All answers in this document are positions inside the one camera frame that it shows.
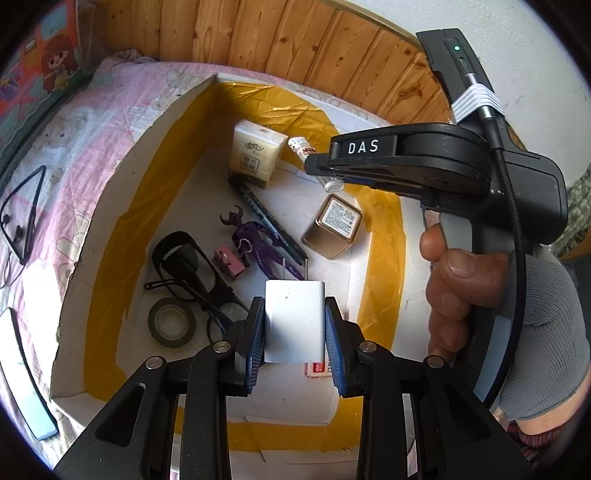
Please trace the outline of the grey sleeve forearm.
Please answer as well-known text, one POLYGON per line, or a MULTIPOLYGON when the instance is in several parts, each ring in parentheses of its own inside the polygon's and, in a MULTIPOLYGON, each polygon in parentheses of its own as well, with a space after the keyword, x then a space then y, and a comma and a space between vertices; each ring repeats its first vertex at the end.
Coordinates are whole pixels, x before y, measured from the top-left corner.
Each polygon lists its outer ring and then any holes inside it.
POLYGON ((569 272, 544 247, 526 263, 522 332, 499 397, 510 420, 531 420, 568 401, 590 365, 584 316, 569 272))

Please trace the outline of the person's right hand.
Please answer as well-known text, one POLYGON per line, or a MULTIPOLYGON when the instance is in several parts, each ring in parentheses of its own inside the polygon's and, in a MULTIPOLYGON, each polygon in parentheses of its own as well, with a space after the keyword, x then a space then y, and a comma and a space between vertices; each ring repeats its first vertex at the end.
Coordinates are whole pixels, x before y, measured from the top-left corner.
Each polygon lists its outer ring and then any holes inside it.
POLYGON ((451 360, 467 344, 466 318, 470 309, 495 309, 502 303, 510 256, 449 249, 438 224, 422 234, 420 252, 433 264, 426 287, 431 307, 428 351, 451 360))

